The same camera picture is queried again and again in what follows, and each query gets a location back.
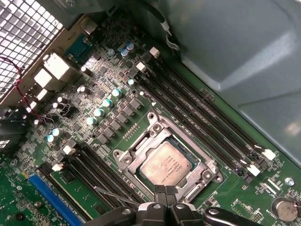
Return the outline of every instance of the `metal mesh grill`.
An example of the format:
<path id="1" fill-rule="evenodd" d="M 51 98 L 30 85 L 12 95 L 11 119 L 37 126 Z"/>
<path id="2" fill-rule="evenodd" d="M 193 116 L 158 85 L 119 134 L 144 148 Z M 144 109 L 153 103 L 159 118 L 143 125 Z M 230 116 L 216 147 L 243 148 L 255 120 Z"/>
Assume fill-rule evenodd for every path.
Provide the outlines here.
<path id="1" fill-rule="evenodd" d="M 58 22 L 35 0 L 0 0 L 0 54 L 13 59 L 24 72 L 61 30 Z M 0 62 L 0 99 L 18 75 Z"/>

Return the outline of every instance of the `cable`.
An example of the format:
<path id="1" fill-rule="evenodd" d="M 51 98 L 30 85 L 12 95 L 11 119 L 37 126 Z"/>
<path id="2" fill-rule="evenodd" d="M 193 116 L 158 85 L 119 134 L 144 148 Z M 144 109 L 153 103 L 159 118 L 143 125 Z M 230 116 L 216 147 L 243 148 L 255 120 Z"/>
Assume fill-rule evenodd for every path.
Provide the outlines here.
<path id="1" fill-rule="evenodd" d="M 19 86 L 18 86 L 18 85 L 20 84 L 20 82 L 21 82 L 21 80 L 22 80 L 22 78 L 23 78 L 23 75 L 22 75 L 22 72 L 21 72 L 20 67 L 18 67 L 12 60 L 10 60 L 10 59 L 7 58 L 7 57 L 0 56 L 0 59 L 2 59 L 2 61 L 4 61 L 4 62 L 10 63 L 11 65 L 14 66 L 14 68 L 16 68 L 17 74 L 18 74 L 20 77 L 16 80 L 16 82 L 15 82 L 15 84 L 14 84 L 14 87 L 15 87 L 15 89 L 18 91 L 19 95 L 21 96 L 22 101 L 23 101 L 23 102 L 26 104 L 26 106 L 31 110 L 30 113 L 34 114 L 37 118 L 40 118 L 40 116 L 39 116 L 38 114 L 36 114 L 36 113 L 32 110 L 32 108 L 30 107 L 30 104 L 28 103 L 27 98 L 24 96 L 24 94 L 23 94 L 23 93 L 21 92 L 21 90 L 19 89 Z"/>
<path id="2" fill-rule="evenodd" d="M 151 4 L 143 1 L 143 0 L 127 0 L 127 3 L 137 3 L 140 4 L 143 8 L 145 8 L 147 11 L 152 13 L 160 22 L 163 30 L 166 32 L 166 44 L 169 48 L 174 49 L 176 51 L 180 50 L 180 47 L 172 42 L 170 38 L 173 36 L 170 32 L 169 24 L 167 23 L 166 19 L 163 17 L 163 15 L 157 10 L 155 7 L 153 7 Z"/>
<path id="3" fill-rule="evenodd" d="M 46 125 L 47 125 L 47 120 L 46 120 L 46 119 L 48 119 L 48 120 L 50 120 L 50 121 L 52 122 L 52 124 L 53 124 L 52 129 L 55 129 L 55 128 L 56 128 L 55 121 L 54 121 L 52 118 L 49 118 L 49 117 L 46 117 L 46 116 L 42 116 L 42 118 L 43 118 L 43 120 L 44 120 L 44 122 L 45 122 Z"/>

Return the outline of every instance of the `cpu socket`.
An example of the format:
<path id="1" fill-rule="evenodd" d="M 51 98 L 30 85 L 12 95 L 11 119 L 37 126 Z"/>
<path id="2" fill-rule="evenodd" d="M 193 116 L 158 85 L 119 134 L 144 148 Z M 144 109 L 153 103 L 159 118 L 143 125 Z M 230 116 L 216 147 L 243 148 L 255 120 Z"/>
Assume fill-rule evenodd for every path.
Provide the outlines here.
<path id="1" fill-rule="evenodd" d="M 114 150 L 120 172 L 150 186 L 176 186 L 179 202 L 191 202 L 211 181 L 221 183 L 216 162 L 166 117 L 149 112 L 149 127 L 128 150 Z"/>

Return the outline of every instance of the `motherboard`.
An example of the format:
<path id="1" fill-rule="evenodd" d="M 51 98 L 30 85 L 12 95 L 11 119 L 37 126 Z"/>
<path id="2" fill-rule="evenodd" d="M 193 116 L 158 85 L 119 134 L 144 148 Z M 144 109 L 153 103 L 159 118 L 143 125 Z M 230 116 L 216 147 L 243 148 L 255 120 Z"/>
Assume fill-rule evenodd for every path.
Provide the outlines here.
<path id="1" fill-rule="evenodd" d="M 154 185 L 200 213 L 301 225 L 301 170 L 124 12 L 62 57 L 82 76 L 40 102 L 52 121 L 1 156 L 0 226 L 81 225 L 137 209 L 95 186 L 144 203 Z"/>

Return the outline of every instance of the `blue pcie slot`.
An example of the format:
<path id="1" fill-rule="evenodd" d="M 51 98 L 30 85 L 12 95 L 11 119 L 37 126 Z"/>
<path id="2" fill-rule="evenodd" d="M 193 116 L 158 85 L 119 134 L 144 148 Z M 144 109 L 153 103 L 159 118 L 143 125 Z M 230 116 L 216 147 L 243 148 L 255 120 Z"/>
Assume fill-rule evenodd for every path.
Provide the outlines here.
<path id="1" fill-rule="evenodd" d="M 45 184 L 38 176 L 32 175 L 28 179 L 54 206 L 54 208 L 68 221 L 72 226 L 80 226 L 82 223 L 77 216 L 59 199 L 59 197 Z"/>

